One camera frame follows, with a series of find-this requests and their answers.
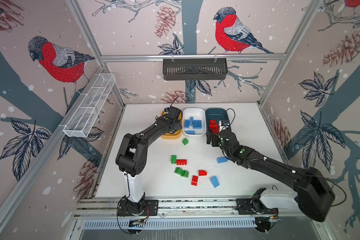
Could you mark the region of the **red lego brick studs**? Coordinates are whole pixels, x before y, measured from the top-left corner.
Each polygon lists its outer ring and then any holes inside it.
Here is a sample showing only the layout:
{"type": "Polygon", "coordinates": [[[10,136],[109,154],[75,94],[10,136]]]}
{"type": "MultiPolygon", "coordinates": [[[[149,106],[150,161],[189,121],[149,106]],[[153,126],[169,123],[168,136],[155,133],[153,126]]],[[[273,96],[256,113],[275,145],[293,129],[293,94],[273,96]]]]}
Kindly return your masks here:
{"type": "Polygon", "coordinates": [[[176,160],[177,166],[186,166],[187,163],[187,160],[176,160]]]}

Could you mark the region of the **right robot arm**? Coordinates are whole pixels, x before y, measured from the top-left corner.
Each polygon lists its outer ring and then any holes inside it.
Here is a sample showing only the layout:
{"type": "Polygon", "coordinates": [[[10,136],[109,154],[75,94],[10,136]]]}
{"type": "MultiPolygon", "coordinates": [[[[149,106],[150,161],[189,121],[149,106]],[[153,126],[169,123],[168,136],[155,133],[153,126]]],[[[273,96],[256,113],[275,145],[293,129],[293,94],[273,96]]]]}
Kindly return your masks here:
{"type": "Polygon", "coordinates": [[[294,200],[303,214],[316,222],[325,221],[335,193],[319,170],[292,167],[240,145],[231,128],[219,133],[207,132],[207,144],[219,147],[224,156],[238,166],[258,171],[285,184],[297,193],[294,200]]]}

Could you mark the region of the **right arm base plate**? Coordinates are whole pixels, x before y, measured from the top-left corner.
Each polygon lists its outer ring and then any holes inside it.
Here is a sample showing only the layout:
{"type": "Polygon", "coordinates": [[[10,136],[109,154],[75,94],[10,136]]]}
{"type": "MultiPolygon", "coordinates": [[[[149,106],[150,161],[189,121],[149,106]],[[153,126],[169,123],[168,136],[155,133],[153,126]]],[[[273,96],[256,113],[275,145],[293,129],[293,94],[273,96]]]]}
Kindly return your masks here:
{"type": "Polygon", "coordinates": [[[266,188],[259,188],[250,197],[236,199],[236,208],[239,215],[273,215],[277,216],[279,211],[277,208],[270,209],[266,207],[260,200],[261,194],[266,188]]]}

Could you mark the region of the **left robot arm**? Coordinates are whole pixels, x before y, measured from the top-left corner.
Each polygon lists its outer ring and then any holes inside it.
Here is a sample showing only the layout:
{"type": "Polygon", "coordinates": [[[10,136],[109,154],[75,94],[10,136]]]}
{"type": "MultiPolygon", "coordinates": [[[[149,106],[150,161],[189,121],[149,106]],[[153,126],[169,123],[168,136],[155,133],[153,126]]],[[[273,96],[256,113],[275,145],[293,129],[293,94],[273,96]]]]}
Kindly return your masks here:
{"type": "Polygon", "coordinates": [[[130,203],[138,205],[144,202],[145,192],[138,175],[146,166],[149,146],[162,135],[181,130],[182,113],[173,106],[165,108],[165,114],[157,117],[145,130],[134,135],[126,134],[123,137],[116,157],[116,165],[126,179],[128,190],[126,197],[130,203]]]}

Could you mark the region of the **small green lego brick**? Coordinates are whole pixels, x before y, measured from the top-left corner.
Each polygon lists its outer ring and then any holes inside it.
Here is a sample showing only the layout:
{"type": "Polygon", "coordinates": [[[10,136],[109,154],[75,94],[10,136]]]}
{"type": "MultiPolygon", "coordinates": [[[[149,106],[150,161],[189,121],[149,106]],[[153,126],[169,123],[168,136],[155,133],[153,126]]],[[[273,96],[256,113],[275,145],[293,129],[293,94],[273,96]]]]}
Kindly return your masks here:
{"type": "Polygon", "coordinates": [[[189,141],[188,141],[188,139],[184,138],[182,140],[182,143],[183,143],[184,146],[186,146],[189,143],[189,141]]]}

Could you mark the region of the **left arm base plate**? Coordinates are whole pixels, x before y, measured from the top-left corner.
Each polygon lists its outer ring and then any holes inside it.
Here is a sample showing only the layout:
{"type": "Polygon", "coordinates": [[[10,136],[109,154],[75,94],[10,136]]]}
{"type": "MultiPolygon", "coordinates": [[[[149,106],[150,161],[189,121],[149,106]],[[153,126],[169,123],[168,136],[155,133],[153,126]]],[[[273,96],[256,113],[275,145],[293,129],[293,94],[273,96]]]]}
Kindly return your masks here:
{"type": "Polygon", "coordinates": [[[118,217],[132,217],[132,216],[157,216],[159,208],[158,200],[146,200],[145,195],[142,199],[135,203],[126,196],[124,196],[118,203],[117,216],[118,217]]]}

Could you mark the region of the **dark teal plastic bin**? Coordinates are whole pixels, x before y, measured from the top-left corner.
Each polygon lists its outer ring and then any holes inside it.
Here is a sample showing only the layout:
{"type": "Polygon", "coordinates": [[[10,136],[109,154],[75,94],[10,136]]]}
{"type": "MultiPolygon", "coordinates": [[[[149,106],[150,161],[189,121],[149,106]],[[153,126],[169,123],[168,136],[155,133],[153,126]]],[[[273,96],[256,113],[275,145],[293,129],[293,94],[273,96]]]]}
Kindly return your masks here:
{"type": "Polygon", "coordinates": [[[206,124],[207,124],[207,145],[218,147],[220,138],[219,133],[229,123],[230,119],[226,110],[222,108],[210,108],[206,110],[206,124]]]}

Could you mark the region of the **red lego brick bottom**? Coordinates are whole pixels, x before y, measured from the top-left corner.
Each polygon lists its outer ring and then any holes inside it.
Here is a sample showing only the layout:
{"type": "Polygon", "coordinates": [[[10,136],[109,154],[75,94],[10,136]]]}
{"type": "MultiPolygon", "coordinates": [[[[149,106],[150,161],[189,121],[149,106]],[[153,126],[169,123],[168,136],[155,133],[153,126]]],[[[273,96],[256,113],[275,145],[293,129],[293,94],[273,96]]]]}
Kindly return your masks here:
{"type": "Polygon", "coordinates": [[[192,181],[191,181],[191,185],[193,186],[197,186],[198,185],[198,176],[192,176],[192,181]]]}

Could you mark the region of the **white plastic bin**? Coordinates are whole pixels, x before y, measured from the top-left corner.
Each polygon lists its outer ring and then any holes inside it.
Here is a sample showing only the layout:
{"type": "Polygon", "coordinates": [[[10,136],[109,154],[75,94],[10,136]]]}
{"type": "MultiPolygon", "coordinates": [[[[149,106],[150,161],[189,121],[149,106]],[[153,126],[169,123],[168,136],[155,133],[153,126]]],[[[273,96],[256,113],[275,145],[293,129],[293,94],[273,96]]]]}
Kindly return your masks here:
{"type": "Polygon", "coordinates": [[[206,114],[201,108],[186,108],[183,111],[183,133],[186,138],[201,138],[207,132],[206,114]]]}

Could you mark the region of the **yellow plastic bin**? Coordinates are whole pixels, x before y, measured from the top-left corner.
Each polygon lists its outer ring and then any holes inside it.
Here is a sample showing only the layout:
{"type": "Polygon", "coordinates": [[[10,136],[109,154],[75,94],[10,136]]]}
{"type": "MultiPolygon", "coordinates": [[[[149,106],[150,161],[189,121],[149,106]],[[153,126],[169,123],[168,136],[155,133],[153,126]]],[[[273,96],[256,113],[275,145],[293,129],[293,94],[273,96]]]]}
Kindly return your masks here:
{"type": "MultiPolygon", "coordinates": [[[[161,116],[164,116],[165,114],[166,114],[166,111],[163,110],[161,113],[161,116]]],[[[182,120],[182,113],[179,116],[179,120],[182,120]]],[[[166,133],[166,134],[162,135],[161,138],[165,139],[165,140],[176,140],[176,139],[180,138],[181,133],[182,133],[182,128],[176,132],[166,133]]]]}

